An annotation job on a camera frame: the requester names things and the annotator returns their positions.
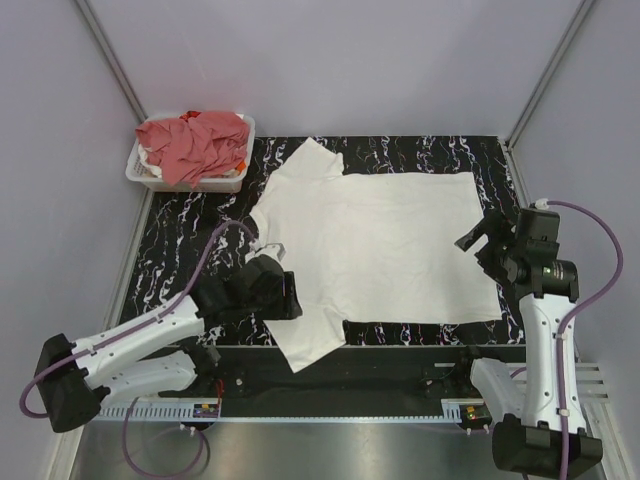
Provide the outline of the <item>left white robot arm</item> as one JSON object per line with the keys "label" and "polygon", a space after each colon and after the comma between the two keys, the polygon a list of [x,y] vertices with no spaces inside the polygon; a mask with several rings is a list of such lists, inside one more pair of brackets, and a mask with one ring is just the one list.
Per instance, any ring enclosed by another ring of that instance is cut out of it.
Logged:
{"label": "left white robot arm", "polygon": [[136,397],[196,396],[215,386],[219,356],[199,336],[250,315],[266,320],[301,316],[295,275],[284,269],[285,247],[249,253],[230,277],[197,276],[161,306],[110,330],[76,341],[45,341],[34,373],[44,418],[56,433],[75,430],[102,409]]}

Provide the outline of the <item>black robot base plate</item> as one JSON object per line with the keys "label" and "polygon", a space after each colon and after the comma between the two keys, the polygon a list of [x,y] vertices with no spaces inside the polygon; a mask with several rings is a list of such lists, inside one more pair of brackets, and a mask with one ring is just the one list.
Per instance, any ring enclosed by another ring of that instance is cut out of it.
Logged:
{"label": "black robot base plate", "polygon": [[218,363],[183,390],[162,398],[212,397],[221,386],[224,400],[339,403],[349,397],[424,392],[429,381],[466,382],[480,358],[505,363],[524,359],[522,347],[509,346],[343,346],[295,373],[277,347],[221,347]]}

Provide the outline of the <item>white t-shirt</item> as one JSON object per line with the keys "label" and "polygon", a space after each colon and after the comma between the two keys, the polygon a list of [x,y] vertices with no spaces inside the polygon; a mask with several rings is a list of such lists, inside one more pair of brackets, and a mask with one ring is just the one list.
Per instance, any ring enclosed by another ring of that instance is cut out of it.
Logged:
{"label": "white t-shirt", "polygon": [[302,308],[267,328],[293,372],[346,342],[345,322],[466,324],[501,316],[497,286],[456,243],[483,216],[474,176],[348,174],[307,139],[266,182],[251,218],[279,244]]}

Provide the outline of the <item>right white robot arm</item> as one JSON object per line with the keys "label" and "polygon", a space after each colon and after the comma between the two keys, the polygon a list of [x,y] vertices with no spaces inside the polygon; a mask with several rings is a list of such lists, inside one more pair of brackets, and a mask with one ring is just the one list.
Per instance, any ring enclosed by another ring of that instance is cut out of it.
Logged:
{"label": "right white robot arm", "polygon": [[526,388],[506,363],[476,358],[454,371],[466,396],[481,394],[495,425],[496,467],[523,476],[576,479],[603,458],[601,440],[587,432],[577,388],[574,317],[579,299],[576,265],[558,257],[560,216],[524,208],[511,222],[490,210],[456,246],[475,254],[483,272],[513,294],[526,335]]}

